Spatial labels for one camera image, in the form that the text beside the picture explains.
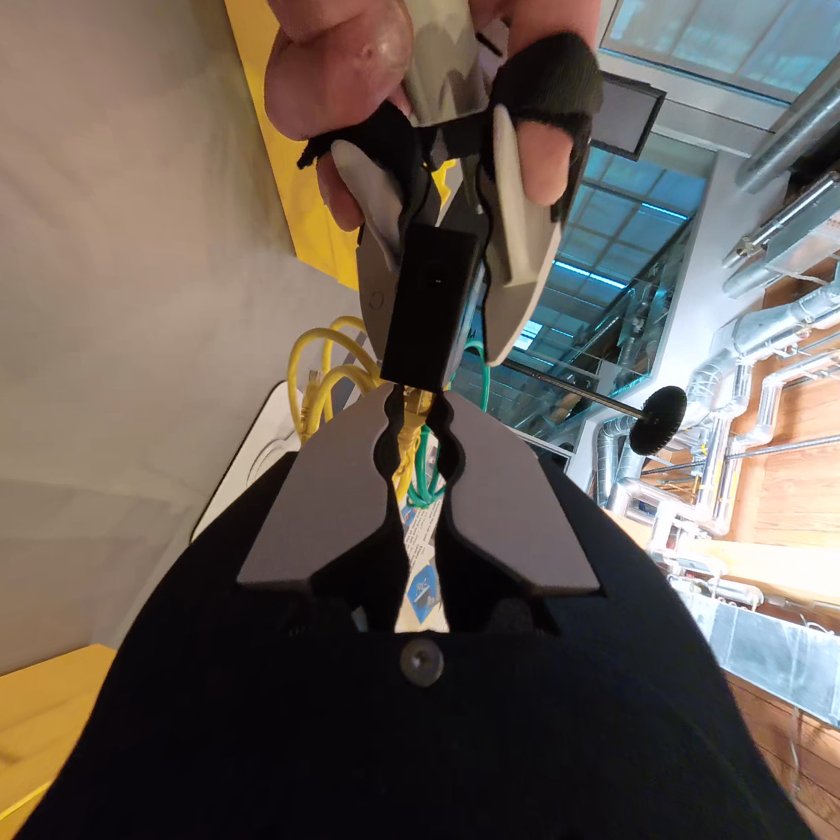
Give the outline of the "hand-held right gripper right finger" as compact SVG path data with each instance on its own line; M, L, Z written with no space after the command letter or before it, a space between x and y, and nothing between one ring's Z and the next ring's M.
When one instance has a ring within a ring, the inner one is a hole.
M591 595L600 583L529 446L453 392L436 396L444 504L454 534L538 595Z

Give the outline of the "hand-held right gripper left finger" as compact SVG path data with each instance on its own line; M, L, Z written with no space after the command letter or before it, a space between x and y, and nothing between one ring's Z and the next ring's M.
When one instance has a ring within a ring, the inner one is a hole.
M392 477L403 390L384 384L301 447L238 574L291 592L403 590L408 560Z

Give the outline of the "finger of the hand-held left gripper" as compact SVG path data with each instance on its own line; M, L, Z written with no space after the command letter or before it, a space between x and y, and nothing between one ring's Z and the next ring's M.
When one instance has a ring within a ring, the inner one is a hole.
M550 207L536 204L524 192L518 136L504 106L493 108L491 125L493 174L480 168L480 196L490 220L482 321L486 363L499 366L538 304L561 225L552 220Z
M374 355L381 361L403 257L399 228L403 205L396 181L357 146L336 140L330 151L343 183L364 215L356 250L360 309Z

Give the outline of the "yellow plastic bin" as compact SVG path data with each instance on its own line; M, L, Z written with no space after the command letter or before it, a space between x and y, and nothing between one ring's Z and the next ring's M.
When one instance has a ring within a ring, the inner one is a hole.
M315 164L298 168L305 142L280 134L266 115L265 72L279 31L277 18L266 1L226 1L225 6L295 254L301 263L357 291L358 233L342 231L333 220L322 201Z

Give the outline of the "black ethernet port coupler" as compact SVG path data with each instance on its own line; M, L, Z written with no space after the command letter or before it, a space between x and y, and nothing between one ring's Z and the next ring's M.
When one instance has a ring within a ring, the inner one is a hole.
M446 227L412 224L406 232L382 378L441 392L475 287L480 238Z

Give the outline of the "person's left hand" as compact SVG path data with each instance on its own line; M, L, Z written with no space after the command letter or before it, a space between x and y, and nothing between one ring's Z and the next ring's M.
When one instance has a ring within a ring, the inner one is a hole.
M413 56L413 23L399 1L268 2L279 24L265 74L266 114L290 140L303 141L368 119L385 100L406 116L403 78ZM597 47L602 2L470 1L476 29L509 24L508 57L538 40L575 33ZM536 122L517 127L521 181L536 204L559 201L568 185L573 140ZM317 163L318 188L335 223L352 232L364 214L331 154Z

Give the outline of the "printed paper sheet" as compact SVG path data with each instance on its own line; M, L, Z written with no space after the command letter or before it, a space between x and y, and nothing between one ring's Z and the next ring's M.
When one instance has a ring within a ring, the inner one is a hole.
M403 541L408 558L408 579L395 632L415 634L449 630L436 568L434 535L442 499L428 508L402 509Z

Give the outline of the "black stand with round base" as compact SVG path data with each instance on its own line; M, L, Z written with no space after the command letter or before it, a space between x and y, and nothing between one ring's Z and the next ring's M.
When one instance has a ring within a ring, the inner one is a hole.
M511 371L631 417L634 422L628 437L631 449L637 455L645 457L655 455L677 435L686 415L688 404L686 393L674 385L658 389L641 408L635 408L572 382L562 381L551 374L542 373L515 360L504 360L501 365Z

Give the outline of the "black framed sign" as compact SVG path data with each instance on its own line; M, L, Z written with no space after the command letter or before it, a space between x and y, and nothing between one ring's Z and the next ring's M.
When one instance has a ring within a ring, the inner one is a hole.
M606 71L602 79L603 103L593 118L591 147L637 162L667 92Z

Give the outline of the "silver round ventilation ducts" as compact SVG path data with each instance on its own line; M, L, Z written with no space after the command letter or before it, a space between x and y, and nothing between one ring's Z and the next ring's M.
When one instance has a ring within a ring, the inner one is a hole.
M710 536L728 534L733 500L738 489L741 455L752 446L768 443L774 430L781 384L764 387L759 401L759 418L746 434L730 437L732 423L743 415L752 393L753 368L761 361L794 349L808 333L838 324L838 276L824 286L793 302L762 310L747 311L727 325L719 350L696 368L686 392L665 387L648 399L679 396L686 404L677 422L669 421L664 443L643 444L642 422L616 416L605 422L596 438L597 467L595 499L599 507L629 517L633 502L656 507L653 517L633 514L639 522L670 529L677 521L687 529L700 529ZM704 447L706 457L700 472L700 486L693 503L684 502L641 479L645 458L652 457L674 436L687 433L695 449Z

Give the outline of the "yellow plastic box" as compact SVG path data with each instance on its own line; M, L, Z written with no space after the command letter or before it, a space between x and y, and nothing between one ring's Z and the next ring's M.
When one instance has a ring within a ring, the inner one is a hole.
M93 644L1 678L1 838L13 838L90 717L115 650Z

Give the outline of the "rectangular metal duct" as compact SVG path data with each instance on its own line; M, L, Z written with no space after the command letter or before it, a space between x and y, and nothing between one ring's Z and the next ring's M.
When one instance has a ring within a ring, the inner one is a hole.
M765 596L702 560L660 560L667 581L729 674L839 727L839 640L796 602Z

